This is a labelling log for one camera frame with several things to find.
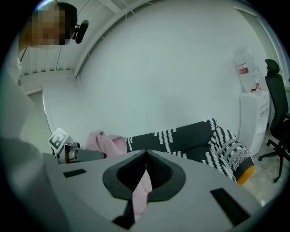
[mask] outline pink fabric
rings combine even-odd
[[[82,149],[97,150],[106,154],[107,158],[127,153],[127,144],[123,137],[106,136],[102,130],[91,133]],[[151,180],[147,170],[133,192],[133,210],[135,221],[147,208],[147,195],[152,191]]]

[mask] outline black headphone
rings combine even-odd
[[[80,44],[82,42],[82,39],[87,31],[88,26],[89,26],[88,20],[83,20],[81,25],[76,26],[72,39],[76,40],[77,44]]]

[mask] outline black office chair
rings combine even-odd
[[[275,155],[280,157],[279,175],[274,179],[274,183],[276,183],[281,176],[283,158],[285,157],[290,162],[290,156],[286,153],[286,150],[288,152],[290,151],[290,114],[288,113],[288,103],[283,79],[278,74],[279,65],[271,59],[267,59],[265,62],[268,65],[265,79],[275,109],[275,116],[270,126],[270,131],[272,136],[279,140],[279,143],[276,144],[272,140],[268,140],[267,146],[272,144],[275,151],[259,156],[258,160],[262,161],[264,157]]]

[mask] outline sofa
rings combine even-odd
[[[244,184],[254,172],[251,153],[212,118],[188,126],[125,138],[127,151],[150,149],[195,160]]]

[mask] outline red label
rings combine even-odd
[[[248,68],[241,68],[240,69],[240,74],[246,74],[249,73],[249,69]]]

